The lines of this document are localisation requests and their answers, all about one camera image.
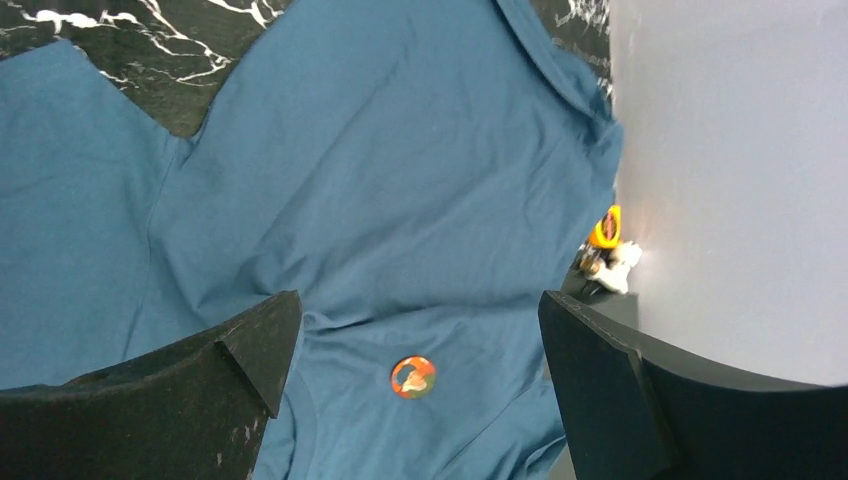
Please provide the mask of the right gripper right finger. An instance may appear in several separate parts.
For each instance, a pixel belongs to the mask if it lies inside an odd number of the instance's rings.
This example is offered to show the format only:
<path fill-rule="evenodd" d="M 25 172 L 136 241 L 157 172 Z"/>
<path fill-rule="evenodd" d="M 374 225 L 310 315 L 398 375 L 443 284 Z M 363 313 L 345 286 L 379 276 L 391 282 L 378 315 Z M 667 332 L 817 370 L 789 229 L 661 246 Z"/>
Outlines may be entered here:
<path fill-rule="evenodd" d="M 843 479 L 847 389 L 695 355 L 557 291 L 538 317 L 580 479 Z"/>

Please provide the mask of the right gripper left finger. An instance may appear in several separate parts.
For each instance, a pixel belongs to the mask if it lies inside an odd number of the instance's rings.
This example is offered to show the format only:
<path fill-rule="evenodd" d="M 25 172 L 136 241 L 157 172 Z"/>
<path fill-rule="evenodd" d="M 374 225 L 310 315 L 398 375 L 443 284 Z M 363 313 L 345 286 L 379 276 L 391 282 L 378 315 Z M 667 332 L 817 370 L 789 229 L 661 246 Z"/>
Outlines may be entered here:
<path fill-rule="evenodd" d="M 60 386 L 1 394 L 5 479 L 249 479 L 301 325 L 294 291 Z"/>

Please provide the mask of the round orange pin badge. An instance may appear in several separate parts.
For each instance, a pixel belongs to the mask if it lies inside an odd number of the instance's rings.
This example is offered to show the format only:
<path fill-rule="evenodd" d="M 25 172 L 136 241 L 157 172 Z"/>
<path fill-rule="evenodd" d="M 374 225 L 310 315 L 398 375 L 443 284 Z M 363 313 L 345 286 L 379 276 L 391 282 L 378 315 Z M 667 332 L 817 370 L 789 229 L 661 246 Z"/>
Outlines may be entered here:
<path fill-rule="evenodd" d="M 392 391 L 404 399 L 427 395 L 435 385 L 437 368 L 429 359 L 410 356 L 400 360 L 390 374 Z"/>

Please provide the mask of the blue t-shirt garment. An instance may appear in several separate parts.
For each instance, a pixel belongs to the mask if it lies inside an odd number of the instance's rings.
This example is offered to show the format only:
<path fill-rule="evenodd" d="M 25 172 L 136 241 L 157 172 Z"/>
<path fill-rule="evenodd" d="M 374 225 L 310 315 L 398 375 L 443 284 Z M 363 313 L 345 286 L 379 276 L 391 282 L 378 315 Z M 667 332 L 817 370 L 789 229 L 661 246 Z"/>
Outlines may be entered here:
<path fill-rule="evenodd" d="M 537 317 L 623 131 L 526 1 L 297 1 L 172 135 L 66 40 L 1 63 L 1 384 L 60 384 L 295 290 L 257 479 L 543 479 Z M 416 399 L 394 366 L 437 368 Z"/>

